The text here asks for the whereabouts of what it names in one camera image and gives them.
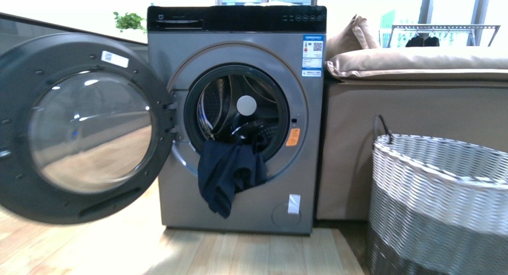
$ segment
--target sofa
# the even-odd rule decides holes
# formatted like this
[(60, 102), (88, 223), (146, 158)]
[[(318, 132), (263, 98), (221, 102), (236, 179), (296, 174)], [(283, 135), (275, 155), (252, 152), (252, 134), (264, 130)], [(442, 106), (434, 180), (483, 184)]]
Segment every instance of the sofa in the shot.
[(358, 41), (365, 38), (352, 32), (362, 32), (357, 19), (337, 36), (341, 44), (332, 41), (337, 37), (327, 42), (317, 220), (368, 219), (376, 114), (396, 134), (451, 138), (508, 152), (507, 52), (380, 49), (366, 42), (351, 48), (345, 32)]

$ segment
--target washing machine door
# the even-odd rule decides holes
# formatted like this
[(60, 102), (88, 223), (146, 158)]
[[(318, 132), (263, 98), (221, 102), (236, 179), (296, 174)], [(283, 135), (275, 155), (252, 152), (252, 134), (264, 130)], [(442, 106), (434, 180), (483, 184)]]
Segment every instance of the washing machine door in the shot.
[(120, 43), (56, 34), (0, 55), (0, 204), (88, 222), (136, 200), (172, 145), (170, 95)]

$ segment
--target black garment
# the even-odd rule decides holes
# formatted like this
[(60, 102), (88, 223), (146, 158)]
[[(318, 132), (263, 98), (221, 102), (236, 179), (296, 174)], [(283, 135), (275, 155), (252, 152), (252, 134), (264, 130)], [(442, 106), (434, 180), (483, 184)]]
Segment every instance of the black garment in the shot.
[(424, 46), (439, 46), (439, 38), (428, 37), (424, 40)]
[(236, 193), (267, 181), (265, 162), (256, 147), (208, 140), (198, 164), (198, 186), (209, 208), (227, 218)]
[(415, 37), (411, 38), (407, 43), (406, 47), (416, 47), (416, 46), (424, 46), (424, 38), (419, 35), (415, 35)]

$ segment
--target white label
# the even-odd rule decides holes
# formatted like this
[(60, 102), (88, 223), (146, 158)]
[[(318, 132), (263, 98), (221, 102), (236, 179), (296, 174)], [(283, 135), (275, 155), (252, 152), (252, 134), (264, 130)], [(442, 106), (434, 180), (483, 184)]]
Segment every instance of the white label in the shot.
[(321, 58), (304, 58), (302, 60), (302, 67), (321, 68), (323, 60)]
[(127, 68), (129, 66), (129, 59), (128, 58), (124, 58), (123, 56), (115, 55), (114, 53), (107, 52), (105, 50), (102, 51), (101, 60), (109, 62), (114, 65), (118, 65), (119, 67)]
[(321, 76), (321, 70), (302, 70), (302, 76), (307, 77), (320, 77)]
[(288, 213), (289, 214), (299, 214), (300, 213), (300, 195), (299, 194), (289, 194)]

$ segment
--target qr code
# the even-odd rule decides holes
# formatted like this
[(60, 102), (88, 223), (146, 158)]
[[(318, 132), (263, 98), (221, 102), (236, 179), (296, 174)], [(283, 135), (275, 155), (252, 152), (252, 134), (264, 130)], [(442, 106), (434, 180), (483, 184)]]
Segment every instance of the qr code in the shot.
[(323, 51), (323, 43), (314, 43), (314, 51), (315, 52)]
[(111, 53), (106, 53), (106, 54), (104, 55), (104, 60), (105, 60), (105, 61), (111, 61), (111, 57), (112, 57), (112, 56), (113, 56), (113, 55), (112, 55)]

